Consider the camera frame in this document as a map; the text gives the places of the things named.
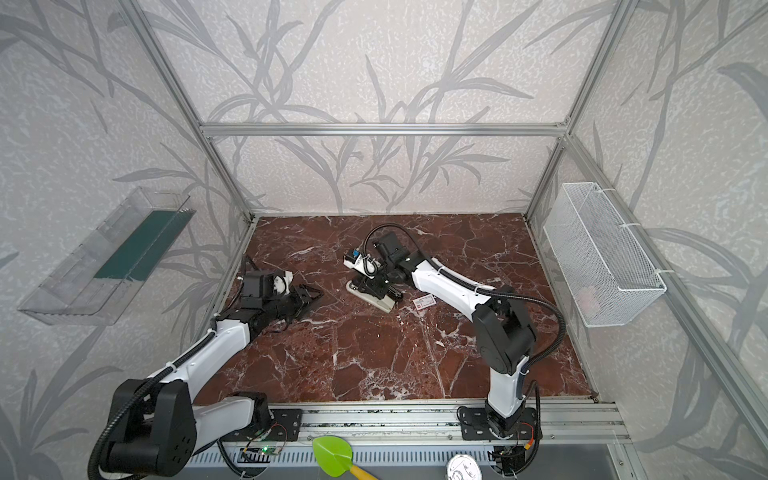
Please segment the white black stapler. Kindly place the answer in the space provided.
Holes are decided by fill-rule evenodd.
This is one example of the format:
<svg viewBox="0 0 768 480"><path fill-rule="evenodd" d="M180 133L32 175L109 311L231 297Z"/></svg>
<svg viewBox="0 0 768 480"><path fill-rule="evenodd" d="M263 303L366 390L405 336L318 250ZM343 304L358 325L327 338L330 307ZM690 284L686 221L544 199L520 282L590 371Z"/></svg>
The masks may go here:
<svg viewBox="0 0 768 480"><path fill-rule="evenodd" d="M360 291L351 281L346 283L346 290L357 298L375 306L385 313L390 313L395 306L395 300L391 297L385 296L383 299L378 299L371 294Z"/></svg>

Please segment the red white staple box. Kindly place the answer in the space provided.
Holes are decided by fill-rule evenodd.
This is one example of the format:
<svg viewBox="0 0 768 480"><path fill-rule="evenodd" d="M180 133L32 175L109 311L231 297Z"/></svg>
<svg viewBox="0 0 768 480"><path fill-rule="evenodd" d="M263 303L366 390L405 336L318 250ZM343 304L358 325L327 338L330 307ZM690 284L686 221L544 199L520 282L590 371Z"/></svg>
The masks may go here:
<svg viewBox="0 0 768 480"><path fill-rule="evenodd" d="M436 304L436 299L432 294L427 294L413 300L417 311L424 310Z"/></svg>

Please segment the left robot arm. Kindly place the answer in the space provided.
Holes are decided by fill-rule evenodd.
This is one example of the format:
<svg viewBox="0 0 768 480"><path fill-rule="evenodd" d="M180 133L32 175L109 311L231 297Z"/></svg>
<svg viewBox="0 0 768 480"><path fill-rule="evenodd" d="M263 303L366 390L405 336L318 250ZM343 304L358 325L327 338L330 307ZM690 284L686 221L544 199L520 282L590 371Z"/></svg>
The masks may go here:
<svg viewBox="0 0 768 480"><path fill-rule="evenodd" d="M222 448L228 435L264 438L279 427L261 392L236 392L202 407L193 402L231 357L272 323L299 320L323 293L294 284L284 270L255 270L239 279L237 292L201 340L163 369L115 390L107 424L90 454L89 478L172 477L194 454L212 445Z"/></svg>

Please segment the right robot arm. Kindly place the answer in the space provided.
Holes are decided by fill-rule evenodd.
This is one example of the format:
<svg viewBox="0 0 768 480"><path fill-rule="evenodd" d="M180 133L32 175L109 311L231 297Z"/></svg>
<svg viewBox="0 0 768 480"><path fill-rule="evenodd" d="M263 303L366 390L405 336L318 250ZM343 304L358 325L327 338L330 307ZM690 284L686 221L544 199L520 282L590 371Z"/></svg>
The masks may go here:
<svg viewBox="0 0 768 480"><path fill-rule="evenodd" d="M490 368L490 390L485 401L489 433L508 439L524 423L528 395L523 392L531 367L554 353L566 334L563 314L552 303L517 294L513 288L494 288L475 282L428 256L419 246L413 251L394 232L377 240L369 233L358 248L348 250L344 265L356 276L347 289L389 313L402 298L399 285L430 294L464 315L473 326L476 349ZM555 338L535 351L537 329L527 306L549 310L557 320Z"/></svg>

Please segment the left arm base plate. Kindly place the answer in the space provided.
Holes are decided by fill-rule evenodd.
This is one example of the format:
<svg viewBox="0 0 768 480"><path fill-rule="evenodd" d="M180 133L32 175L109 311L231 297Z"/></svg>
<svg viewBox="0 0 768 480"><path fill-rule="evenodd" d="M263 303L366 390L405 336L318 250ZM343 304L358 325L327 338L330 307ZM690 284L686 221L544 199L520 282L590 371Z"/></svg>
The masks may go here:
<svg viewBox="0 0 768 480"><path fill-rule="evenodd" d="M223 438L224 442L296 442L299 437L303 411L299 408L278 408L260 424L236 430Z"/></svg>

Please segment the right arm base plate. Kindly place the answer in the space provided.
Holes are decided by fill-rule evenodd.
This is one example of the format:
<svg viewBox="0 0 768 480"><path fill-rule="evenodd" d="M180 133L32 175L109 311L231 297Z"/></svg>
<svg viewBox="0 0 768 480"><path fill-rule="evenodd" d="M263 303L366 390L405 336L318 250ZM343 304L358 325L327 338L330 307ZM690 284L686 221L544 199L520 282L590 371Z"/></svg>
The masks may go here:
<svg viewBox="0 0 768 480"><path fill-rule="evenodd" d="M502 417L488 406L460 406L457 419L463 440L536 441L541 438L538 412L534 407L523 406L510 417Z"/></svg>

